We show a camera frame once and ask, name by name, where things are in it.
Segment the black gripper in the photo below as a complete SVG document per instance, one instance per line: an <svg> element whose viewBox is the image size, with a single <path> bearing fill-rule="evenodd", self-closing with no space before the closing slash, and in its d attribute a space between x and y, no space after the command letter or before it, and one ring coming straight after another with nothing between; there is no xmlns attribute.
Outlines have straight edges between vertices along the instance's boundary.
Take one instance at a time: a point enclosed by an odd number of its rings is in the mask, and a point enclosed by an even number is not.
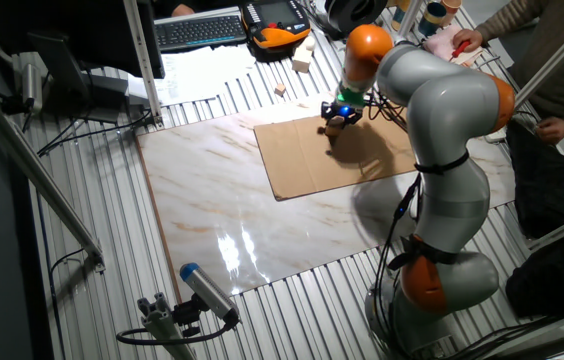
<svg viewBox="0 0 564 360"><path fill-rule="evenodd" d="M333 132L334 125L353 126L363 116L360 109L353 108L349 105L341 105L332 102L323 101L321 104L321 117L325 120L325 131Z"/></svg>

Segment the person right hand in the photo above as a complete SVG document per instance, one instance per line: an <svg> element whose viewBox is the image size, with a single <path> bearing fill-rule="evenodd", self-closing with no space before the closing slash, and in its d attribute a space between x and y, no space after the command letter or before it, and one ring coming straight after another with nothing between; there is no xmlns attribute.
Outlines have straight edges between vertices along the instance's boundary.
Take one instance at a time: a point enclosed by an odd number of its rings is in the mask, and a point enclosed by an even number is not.
<svg viewBox="0 0 564 360"><path fill-rule="evenodd" d="M461 48L464 52L472 52L482 45L483 36L480 32L470 29L462 29L453 37L455 50Z"/></svg>

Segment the person left hand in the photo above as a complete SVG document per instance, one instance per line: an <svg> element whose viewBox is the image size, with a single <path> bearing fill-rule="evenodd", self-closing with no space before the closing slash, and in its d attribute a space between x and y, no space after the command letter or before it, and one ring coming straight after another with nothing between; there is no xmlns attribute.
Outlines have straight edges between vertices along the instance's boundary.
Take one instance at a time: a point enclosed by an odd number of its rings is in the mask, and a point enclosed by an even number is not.
<svg viewBox="0 0 564 360"><path fill-rule="evenodd" d="M540 140L549 145L556 145L564 139L564 119L549 117L541 120L535 130Z"/></svg>

